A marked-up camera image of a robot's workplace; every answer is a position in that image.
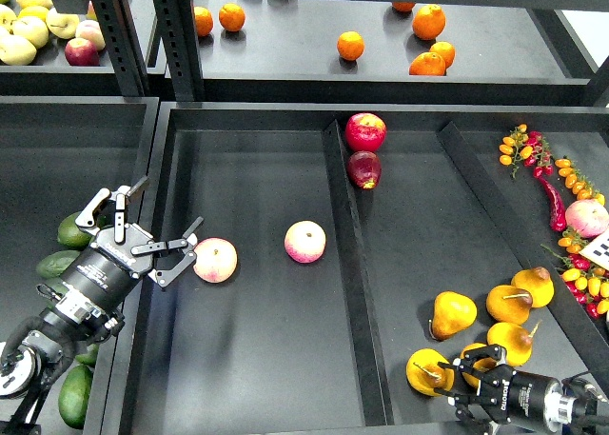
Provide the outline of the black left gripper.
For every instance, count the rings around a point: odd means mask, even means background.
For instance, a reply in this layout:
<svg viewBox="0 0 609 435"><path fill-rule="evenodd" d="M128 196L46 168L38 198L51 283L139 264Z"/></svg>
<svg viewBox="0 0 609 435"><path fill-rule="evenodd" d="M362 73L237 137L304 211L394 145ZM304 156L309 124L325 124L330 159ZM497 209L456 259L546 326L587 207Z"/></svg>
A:
<svg viewBox="0 0 609 435"><path fill-rule="evenodd" d="M136 224L128 225L128 206L147 188L145 175L132 186L100 188L74 220L94 241L61 274L67 289L59 313L68 319L108 317L138 284L148 278L167 288L196 261L198 216L181 237L154 241ZM101 230L97 216L111 206L112 225Z"/></svg>

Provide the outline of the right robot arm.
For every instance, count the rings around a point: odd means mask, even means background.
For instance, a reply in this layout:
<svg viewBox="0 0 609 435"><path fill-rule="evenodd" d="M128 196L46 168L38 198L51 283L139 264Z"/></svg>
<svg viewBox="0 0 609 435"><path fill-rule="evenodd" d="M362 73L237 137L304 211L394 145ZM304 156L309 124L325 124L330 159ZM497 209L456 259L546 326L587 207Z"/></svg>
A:
<svg viewBox="0 0 609 435"><path fill-rule="evenodd" d="M599 413L608 400L581 375L560 381L520 371L507 363L503 346L474 348L438 367L479 380L474 393L435 389L477 434L498 434L508 425L539 434L597 434L608 426L608 416Z"/></svg>

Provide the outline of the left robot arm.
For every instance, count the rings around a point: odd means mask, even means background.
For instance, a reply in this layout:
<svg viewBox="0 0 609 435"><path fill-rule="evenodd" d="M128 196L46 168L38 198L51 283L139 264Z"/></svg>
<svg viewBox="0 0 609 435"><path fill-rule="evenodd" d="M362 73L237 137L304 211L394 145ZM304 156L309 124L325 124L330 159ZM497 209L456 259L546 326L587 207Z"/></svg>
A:
<svg viewBox="0 0 609 435"><path fill-rule="evenodd" d="M91 239L62 272L62 289L40 285L51 305L2 342L1 397L21 402L2 422L2 433L40 433L36 420L51 387L78 354L121 331L125 318L119 307L131 291L144 279L165 288L195 263L202 217L169 241L156 241L128 221L128 206L147 183L142 177L134 186L102 188L92 197L75 219Z"/></svg>

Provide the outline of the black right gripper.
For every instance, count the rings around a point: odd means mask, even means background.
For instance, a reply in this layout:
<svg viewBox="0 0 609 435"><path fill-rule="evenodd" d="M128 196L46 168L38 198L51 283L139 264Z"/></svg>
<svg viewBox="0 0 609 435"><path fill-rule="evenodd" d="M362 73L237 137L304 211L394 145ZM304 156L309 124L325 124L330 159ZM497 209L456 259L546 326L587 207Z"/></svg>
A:
<svg viewBox="0 0 609 435"><path fill-rule="evenodd" d="M538 432L558 432L566 424L566 397L558 379L518 371L506 363L507 350L497 344L470 347L441 369L460 374L467 383L480 383L480 398L436 389L455 408L455 415L475 434L497 434L499 425L516 425ZM471 405L480 404L490 419L477 419Z"/></svg>

